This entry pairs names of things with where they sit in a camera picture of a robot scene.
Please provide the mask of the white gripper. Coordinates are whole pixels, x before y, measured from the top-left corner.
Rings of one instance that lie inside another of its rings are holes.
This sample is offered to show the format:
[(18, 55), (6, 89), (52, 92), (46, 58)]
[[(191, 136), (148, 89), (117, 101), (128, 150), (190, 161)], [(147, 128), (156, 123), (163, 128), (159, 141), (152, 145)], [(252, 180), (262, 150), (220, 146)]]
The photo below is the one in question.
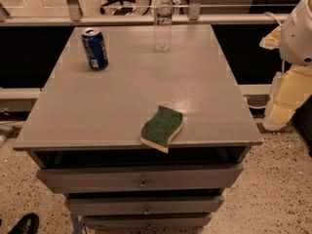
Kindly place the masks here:
[(263, 127), (279, 131), (312, 96), (312, 68), (308, 67), (312, 65), (311, 0), (300, 0), (283, 25), (263, 37), (259, 46), (267, 50), (280, 47), (281, 59), (297, 64), (286, 73), (277, 72), (272, 81)]

